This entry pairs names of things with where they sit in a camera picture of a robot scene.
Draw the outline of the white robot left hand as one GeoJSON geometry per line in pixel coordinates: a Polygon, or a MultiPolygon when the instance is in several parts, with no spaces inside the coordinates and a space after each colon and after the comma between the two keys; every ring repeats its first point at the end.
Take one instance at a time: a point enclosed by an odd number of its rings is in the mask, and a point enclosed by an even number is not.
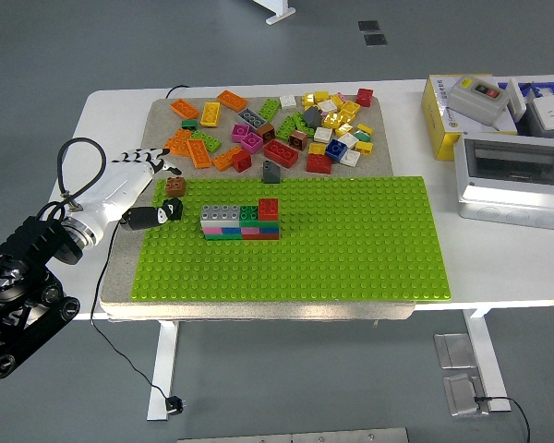
{"type": "Polygon", "coordinates": [[[121,219],[159,171],[181,175],[165,159],[168,149],[137,149],[123,152],[108,162],[102,177],[78,197],[82,210],[70,212],[68,219],[78,222],[89,235],[102,237],[110,222],[121,219]]]}

